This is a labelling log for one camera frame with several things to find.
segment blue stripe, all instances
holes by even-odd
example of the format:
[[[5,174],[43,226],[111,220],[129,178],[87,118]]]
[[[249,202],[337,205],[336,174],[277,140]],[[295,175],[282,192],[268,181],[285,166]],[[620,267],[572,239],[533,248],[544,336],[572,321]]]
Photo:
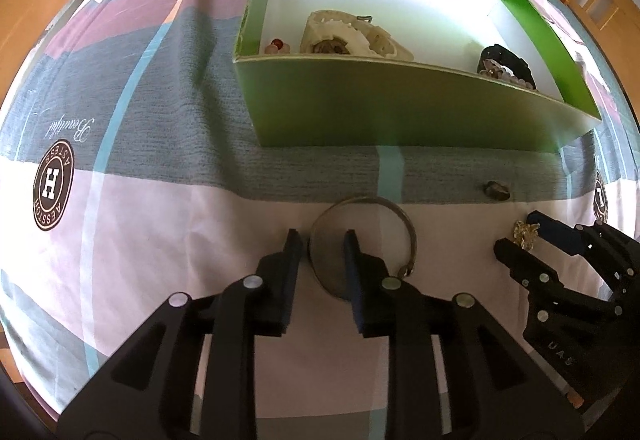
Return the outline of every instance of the blue stripe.
[[[404,157],[398,146],[376,146],[380,167],[378,169],[378,196],[402,203],[404,182]]]
[[[122,94],[120,94],[120,99],[118,99],[116,107],[113,110],[113,114],[111,115],[111,120],[109,121],[109,126],[107,126],[107,131],[105,131],[104,137],[102,138],[100,149],[98,149],[98,155],[95,157],[94,171],[98,171],[99,173],[104,173],[106,171],[107,162],[109,162],[109,156],[111,155],[111,150],[113,149],[113,143],[116,140],[116,135],[118,134],[118,130],[120,129],[120,125],[122,124],[122,119],[124,118],[124,114],[127,111],[129,102],[133,97],[133,92],[136,91],[136,87],[140,82],[140,78],[142,78],[142,75],[145,73],[146,67],[151,62],[153,56],[155,56],[156,51],[158,51],[158,48],[162,43],[162,40],[164,40],[169,27],[171,27],[171,23],[162,24],[160,26],[158,32],[156,32],[156,35],[147,45],[145,51],[142,53],[142,56],[140,56],[140,60],[138,60],[138,64],[129,76],[127,84],[124,85]]]
[[[367,440],[385,440],[386,408],[369,412],[369,436]]]
[[[84,337],[85,343],[85,356],[86,365],[89,371],[89,375],[93,376],[100,367],[98,363],[98,356],[95,349],[87,342],[93,342],[95,344],[95,323],[94,323],[94,310],[93,310],[93,269],[94,269],[94,238],[95,228],[98,221],[98,209],[100,207],[100,195],[102,192],[102,181],[104,178],[98,178],[95,173],[103,174],[106,172],[111,150],[116,140],[118,130],[124,119],[124,115],[129,107],[129,102],[133,97],[134,92],[142,75],[145,73],[146,67],[149,65],[156,51],[160,47],[162,40],[169,31],[172,23],[162,24],[158,32],[153,36],[149,44],[146,46],[145,51],[140,56],[138,63],[136,64],[133,72],[129,76],[127,83],[124,85],[120,98],[116,103],[111,114],[111,119],[107,130],[102,137],[98,154],[95,157],[94,162],[94,175],[92,175],[92,182],[89,188],[89,196],[87,205],[84,210],[84,221],[82,222],[82,245],[80,254],[80,302],[82,309],[82,331],[86,332]]]
[[[562,160],[562,170],[564,171],[564,176],[566,176],[566,199],[571,200],[571,173],[569,173],[569,168],[566,166],[566,160],[564,159],[564,152],[562,148],[560,148],[560,159]]]
[[[596,137],[596,142],[598,143],[598,148],[600,149],[600,158],[602,159],[602,165],[604,167],[604,175],[605,175],[605,183],[611,183],[611,176],[609,175],[609,168],[607,167],[607,160],[604,157],[604,149],[602,147],[602,143],[600,142],[600,137],[598,137],[598,131],[593,130],[593,135]]]
[[[14,155],[14,160],[18,160],[18,153],[20,153],[20,147],[22,146],[22,139],[24,138],[24,131],[27,129],[27,123],[29,122],[29,117],[31,116],[31,114],[33,113],[33,109],[36,106],[36,100],[38,99],[37,96],[33,96],[33,103],[31,103],[31,109],[29,110],[29,113],[27,113],[27,118],[24,121],[24,126],[22,127],[22,131],[20,132],[20,140],[18,141],[18,146],[15,148],[15,155]]]

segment bedspread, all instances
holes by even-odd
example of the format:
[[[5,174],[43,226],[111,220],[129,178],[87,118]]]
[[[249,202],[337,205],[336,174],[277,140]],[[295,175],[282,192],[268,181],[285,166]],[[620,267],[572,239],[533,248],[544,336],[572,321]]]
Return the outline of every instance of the bedspread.
[[[596,172],[609,224],[638,234],[640,136],[620,87],[576,18],[532,0],[583,68],[602,124],[557,154],[430,147],[258,146],[232,65],[246,0],[85,0],[52,40],[0,130],[0,317],[18,367],[60,412],[172,292],[220,292],[303,235],[338,199],[401,204],[418,235],[410,282],[473,293],[523,347],[526,291],[493,255],[531,210],[594,221]],[[68,204],[50,231],[32,214],[38,163],[57,139],[75,154]],[[487,181],[510,186],[495,203]],[[382,219],[363,250],[402,249]],[[545,243],[571,289],[602,280]],[[257,338],[261,439],[383,437],[386,343],[363,340],[350,306],[300,266],[292,321]]]

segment bed sheet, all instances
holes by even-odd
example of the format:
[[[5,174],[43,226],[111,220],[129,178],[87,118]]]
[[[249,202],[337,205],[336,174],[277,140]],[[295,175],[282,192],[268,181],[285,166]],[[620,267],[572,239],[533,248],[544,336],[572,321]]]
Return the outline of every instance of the bed sheet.
[[[106,358],[176,291],[202,297],[306,235],[338,199],[380,195],[418,235],[424,293],[473,293],[522,339],[527,293],[493,255],[531,210],[594,221],[596,172],[609,223],[638,235],[638,128],[604,58],[556,0],[532,0],[583,68],[603,123],[557,154],[430,147],[258,146],[232,49],[246,0],[85,0],[52,40],[0,129],[0,318],[18,367],[60,412]],[[76,170],[60,224],[34,223],[38,163],[57,139]],[[497,180],[508,203],[482,192]],[[360,217],[365,252],[402,243]],[[602,280],[545,243],[536,255],[571,289]],[[257,340],[258,431],[271,438],[382,438],[386,343],[363,340],[350,307],[300,266],[292,321]]]

